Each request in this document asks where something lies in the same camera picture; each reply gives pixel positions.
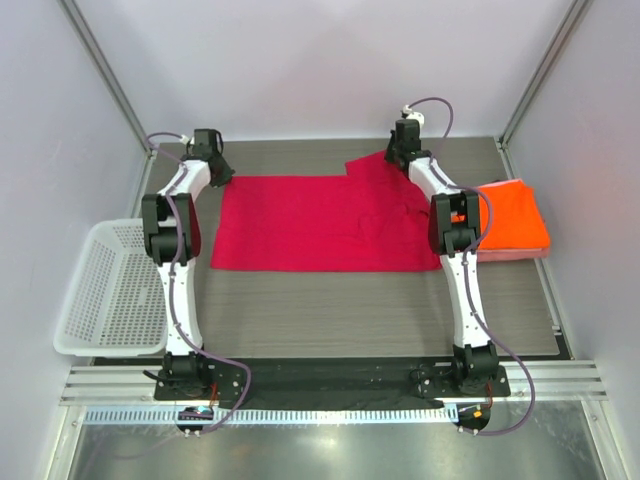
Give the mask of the magenta t shirt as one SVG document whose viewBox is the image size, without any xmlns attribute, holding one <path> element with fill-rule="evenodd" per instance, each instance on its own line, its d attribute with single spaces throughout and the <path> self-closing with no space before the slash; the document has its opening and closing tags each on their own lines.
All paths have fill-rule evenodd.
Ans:
<svg viewBox="0 0 640 480">
<path fill-rule="evenodd" d="M 429 205 L 381 152 L 342 175 L 238 176 L 226 187 L 211 266 L 291 273 L 437 271 Z"/>
</svg>

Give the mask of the aluminium extrusion rail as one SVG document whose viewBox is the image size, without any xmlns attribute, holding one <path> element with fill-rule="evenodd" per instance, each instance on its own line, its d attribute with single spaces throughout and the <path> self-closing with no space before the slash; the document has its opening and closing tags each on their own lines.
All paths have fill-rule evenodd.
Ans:
<svg viewBox="0 0 640 480">
<path fill-rule="evenodd" d="M 528 361 L 524 365 L 505 362 L 510 387 L 507 397 L 526 400 L 559 398 L 592 399 L 602 397 L 605 389 L 594 363 L 590 361 Z M 144 370 L 156 365 L 99 365 L 72 368 L 60 396 L 63 405 L 126 405 L 141 402 L 200 402 L 201 400 L 165 401 L 154 397 L 156 384 Z M 465 400 L 461 397 L 449 400 Z"/>
</svg>

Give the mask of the white plastic perforated basket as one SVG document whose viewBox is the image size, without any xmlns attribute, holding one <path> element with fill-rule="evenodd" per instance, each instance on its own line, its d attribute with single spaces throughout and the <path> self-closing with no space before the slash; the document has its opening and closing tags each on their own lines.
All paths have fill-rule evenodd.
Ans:
<svg viewBox="0 0 640 480">
<path fill-rule="evenodd" d="M 163 285 L 144 247 L 140 219 L 100 222 L 89 231 L 53 339 L 78 357 L 129 358 L 164 349 Z"/>
</svg>

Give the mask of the right aluminium frame post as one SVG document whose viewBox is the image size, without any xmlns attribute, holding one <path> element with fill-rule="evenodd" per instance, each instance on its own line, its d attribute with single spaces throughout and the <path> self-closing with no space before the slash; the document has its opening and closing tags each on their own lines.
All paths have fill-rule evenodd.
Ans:
<svg viewBox="0 0 640 480">
<path fill-rule="evenodd" d="M 508 148 L 592 4 L 591 0 L 573 0 L 570 2 L 515 110 L 503 132 L 497 137 L 497 145 L 501 150 Z"/>
</svg>

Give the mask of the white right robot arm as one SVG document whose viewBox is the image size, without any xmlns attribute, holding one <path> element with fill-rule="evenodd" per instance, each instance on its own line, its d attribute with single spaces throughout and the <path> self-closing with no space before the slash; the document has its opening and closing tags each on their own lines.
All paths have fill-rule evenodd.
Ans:
<svg viewBox="0 0 640 480">
<path fill-rule="evenodd" d="M 401 170 L 429 201 L 428 243 L 445 272 L 454 321 L 453 361 L 445 377 L 462 395 L 490 394 L 498 376 L 495 342 L 487 333 L 477 277 L 477 250 L 483 240 L 481 195 L 463 189 L 422 148 L 416 114 L 395 122 L 385 160 Z"/>
</svg>

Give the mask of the left aluminium frame post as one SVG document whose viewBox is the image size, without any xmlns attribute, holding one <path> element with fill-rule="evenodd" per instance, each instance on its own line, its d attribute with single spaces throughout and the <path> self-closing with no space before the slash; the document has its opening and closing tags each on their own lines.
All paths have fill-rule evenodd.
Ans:
<svg viewBox="0 0 640 480">
<path fill-rule="evenodd" d="M 112 69 L 110 62 L 104 54 L 103 49 L 101 48 L 78 3 L 74 0 L 57 0 L 56 3 L 65 15 L 72 30 L 80 40 L 80 43 L 88 54 L 94 68 L 100 76 L 108 93 L 114 100 L 127 126 L 143 151 L 146 154 L 149 154 L 150 148 L 146 140 L 144 127 L 142 126 L 138 115 L 135 113 L 131 102 L 122 88 L 121 83 Z"/>
</svg>

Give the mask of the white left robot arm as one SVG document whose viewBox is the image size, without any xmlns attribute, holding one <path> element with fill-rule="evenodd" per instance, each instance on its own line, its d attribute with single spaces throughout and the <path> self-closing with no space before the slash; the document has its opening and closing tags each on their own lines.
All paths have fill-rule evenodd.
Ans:
<svg viewBox="0 0 640 480">
<path fill-rule="evenodd" d="M 195 300 L 195 267 L 202 248 L 196 200 L 206 187 L 224 186 L 234 175 L 218 130 L 196 129 L 192 136 L 174 137 L 184 145 L 184 153 L 173 158 L 176 173 L 141 200 L 144 248 L 160 275 L 167 318 L 161 368 L 145 373 L 156 382 L 158 400 L 200 399 L 214 388 Z"/>
</svg>

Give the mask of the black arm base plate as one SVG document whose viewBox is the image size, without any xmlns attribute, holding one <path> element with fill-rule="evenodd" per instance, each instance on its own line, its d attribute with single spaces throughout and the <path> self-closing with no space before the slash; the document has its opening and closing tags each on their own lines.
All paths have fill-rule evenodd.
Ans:
<svg viewBox="0 0 640 480">
<path fill-rule="evenodd" d="M 233 365 L 166 358 L 143 373 L 155 382 L 157 400 L 253 410 L 406 410 L 510 394 L 503 367 L 464 378 L 450 357 L 249 358 Z"/>
</svg>

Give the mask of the aluminium frame post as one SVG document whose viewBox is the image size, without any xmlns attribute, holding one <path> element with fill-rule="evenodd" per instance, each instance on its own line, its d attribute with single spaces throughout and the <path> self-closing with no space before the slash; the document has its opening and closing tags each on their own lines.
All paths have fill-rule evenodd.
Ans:
<svg viewBox="0 0 640 480">
<path fill-rule="evenodd" d="M 88 54 L 94 68 L 100 76 L 108 93 L 114 100 L 127 126 L 143 151 L 146 154 L 149 154 L 150 148 L 146 140 L 144 127 L 142 126 L 138 115 L 135 113 L 131 102 L 122 88 L 121 83 L 112 69 L 110 62 L 104 54 L 103 49 L 101 48 L 78 3 L 74 0 L 57 0 L 56 3 L 65 15 L 72 30 L 80 40 L 80 43 Z"/>
<path fill-rule="evenodd" d="M 570 2 L 515 110 L 503 132 L 497 137 L 497 145 L 501 150 L 508 148 L 592 4 L 591 0 L 573 0 Z"/>
</svg>

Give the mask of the pink folded t shirt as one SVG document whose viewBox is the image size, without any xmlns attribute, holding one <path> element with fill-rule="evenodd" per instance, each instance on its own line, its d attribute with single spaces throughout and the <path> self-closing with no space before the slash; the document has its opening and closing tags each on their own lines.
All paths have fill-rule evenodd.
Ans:
<svg viewBox="0 0 640 480">
<path fill-rule="evenodd" d="M 479 262 L 507 262 L 529 259 L 546 258 L 550 254 L 549 248 L 540 249 L 496 249 L 477 251 Z"/>
</svg>

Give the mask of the orange folded t shirt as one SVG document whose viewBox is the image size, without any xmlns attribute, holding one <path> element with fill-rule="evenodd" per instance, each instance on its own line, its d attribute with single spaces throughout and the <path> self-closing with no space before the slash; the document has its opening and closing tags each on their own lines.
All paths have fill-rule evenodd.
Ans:
<svg viewBox="0 0 640 480">
<path fill-rule="evenodd" d="M 492 215 L 484 198 L 480 199 L 482 230 L 492 218 L 491 228 L 481 241 L 481 251 L 546 250 L 551 238 L 534 196 L 534 190 L 521 179 L 486 184 L 479 190 L 490 200 Z"/>
</svg>

